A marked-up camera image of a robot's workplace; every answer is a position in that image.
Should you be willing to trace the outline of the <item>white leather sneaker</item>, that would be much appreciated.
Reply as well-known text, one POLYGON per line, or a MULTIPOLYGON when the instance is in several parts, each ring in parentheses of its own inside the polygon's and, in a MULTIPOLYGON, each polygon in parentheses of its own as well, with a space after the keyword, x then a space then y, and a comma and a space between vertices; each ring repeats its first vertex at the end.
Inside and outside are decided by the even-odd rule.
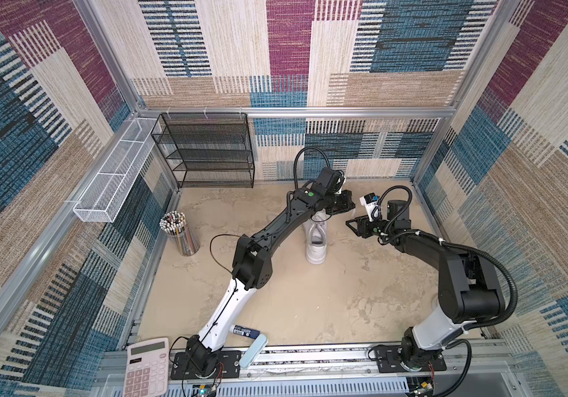
POLYGON ((322 210, 303 224, 305 231, 305 255, 310 264, 325 262, 328 250, 328 214, 322 210))

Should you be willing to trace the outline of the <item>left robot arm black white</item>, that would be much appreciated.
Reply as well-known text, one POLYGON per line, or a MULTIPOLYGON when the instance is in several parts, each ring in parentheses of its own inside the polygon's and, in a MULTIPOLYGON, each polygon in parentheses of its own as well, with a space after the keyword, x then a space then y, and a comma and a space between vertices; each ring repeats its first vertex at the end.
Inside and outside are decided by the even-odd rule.
POLYGON ((247 302, 272 278, 272 257, 277 248, 303 223, 321 211, 330 211, 343 194, 345 176, 335 171, 306 182, 287 193, 285 208, 264 229, 239 237, 229 286, 209 321, 186 342, 185 366, 196 377, 209 377, 221 367, 219 354, 229 328, 247 302))

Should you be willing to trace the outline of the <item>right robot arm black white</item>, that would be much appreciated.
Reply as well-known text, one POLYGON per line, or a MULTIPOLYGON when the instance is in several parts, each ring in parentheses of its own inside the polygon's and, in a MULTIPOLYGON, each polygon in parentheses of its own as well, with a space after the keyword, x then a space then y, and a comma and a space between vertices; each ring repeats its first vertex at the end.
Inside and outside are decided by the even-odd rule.
POLYGON ((511 301, 505 296, 497 273, 501 272, 513 290, 515 282, 507 270, 484 251, 445 241, 431 233, 411 227, 404 200, 388 203, 388 219, 371 220, 363 215, 346 221, 346 226, 360 238, 378 238, 381 245, 414 256, 438 272, 438 301, 432 314, 404 333, 399 347, 375 347, 379 363, 396 362, 407 372, 442 358, 442 351, 471 329, 501 323, 512 315, 517 293, 511 301))

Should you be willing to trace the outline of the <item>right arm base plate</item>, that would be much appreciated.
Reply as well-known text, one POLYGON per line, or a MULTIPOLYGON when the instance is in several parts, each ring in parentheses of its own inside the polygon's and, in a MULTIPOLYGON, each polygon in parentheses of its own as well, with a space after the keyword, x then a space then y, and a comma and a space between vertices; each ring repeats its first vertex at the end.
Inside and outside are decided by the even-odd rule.
POLYGON ((376 345, 368 350, 368 358, 376 363, 382 374, 447 370, 441 351, 410 350, 397 344, 376 345))

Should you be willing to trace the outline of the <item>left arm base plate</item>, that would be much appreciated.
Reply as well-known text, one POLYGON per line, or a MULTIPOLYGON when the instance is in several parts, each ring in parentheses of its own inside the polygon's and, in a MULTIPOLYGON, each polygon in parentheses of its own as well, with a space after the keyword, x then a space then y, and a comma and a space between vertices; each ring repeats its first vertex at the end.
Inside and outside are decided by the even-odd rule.
POLYGON ((208 357, 191 357, 188 352, 178 352, 171 365, 171 380, 214 380, 216 377, 237 379, 240 375, 239 350, 220 350, 208 357))

